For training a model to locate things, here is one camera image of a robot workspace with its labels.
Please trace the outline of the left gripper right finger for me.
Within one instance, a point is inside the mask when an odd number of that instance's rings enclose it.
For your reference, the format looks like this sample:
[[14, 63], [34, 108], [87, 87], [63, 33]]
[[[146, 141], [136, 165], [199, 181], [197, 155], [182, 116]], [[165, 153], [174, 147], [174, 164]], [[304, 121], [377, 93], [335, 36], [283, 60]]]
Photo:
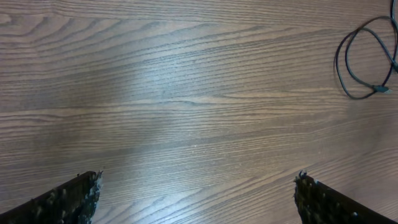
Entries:
[[307, 175], [295, 177], [294, 200], [303, 224], [397, 224]]

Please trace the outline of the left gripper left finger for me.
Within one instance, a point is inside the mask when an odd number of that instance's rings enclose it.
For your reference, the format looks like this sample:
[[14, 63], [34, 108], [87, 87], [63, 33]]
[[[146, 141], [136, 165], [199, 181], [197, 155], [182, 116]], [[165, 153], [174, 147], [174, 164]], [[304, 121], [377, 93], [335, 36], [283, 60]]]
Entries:
[[102, 172], [78, 174], [48, 192], [1, 214], [3, 224], [90, 224], [102, 188]]

